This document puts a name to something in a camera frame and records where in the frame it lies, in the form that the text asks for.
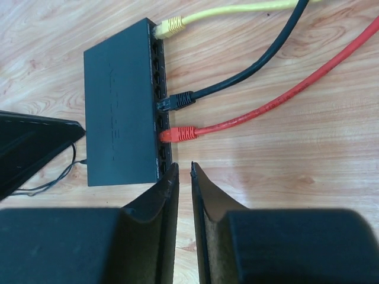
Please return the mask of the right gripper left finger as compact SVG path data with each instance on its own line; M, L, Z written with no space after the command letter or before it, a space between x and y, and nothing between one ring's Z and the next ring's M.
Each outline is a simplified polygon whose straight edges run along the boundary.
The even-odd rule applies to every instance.
M179 170L121 208L1 211L2 283L172 283Z

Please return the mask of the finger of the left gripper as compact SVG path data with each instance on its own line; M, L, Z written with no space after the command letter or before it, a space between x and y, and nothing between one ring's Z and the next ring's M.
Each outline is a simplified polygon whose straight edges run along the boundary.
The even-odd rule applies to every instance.
M77 121L1 111L1 199L84 135Z

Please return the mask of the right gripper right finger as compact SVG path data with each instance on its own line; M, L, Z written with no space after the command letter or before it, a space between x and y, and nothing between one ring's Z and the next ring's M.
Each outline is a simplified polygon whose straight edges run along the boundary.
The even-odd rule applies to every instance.
M250 209L191 166L201 283L377 283L378 241L343 208Z

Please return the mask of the black network switch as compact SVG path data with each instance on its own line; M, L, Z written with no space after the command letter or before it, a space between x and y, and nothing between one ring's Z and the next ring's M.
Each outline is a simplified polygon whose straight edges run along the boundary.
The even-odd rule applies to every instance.
M155 183L172 164L162 40L144 18L83 54L89 186Z

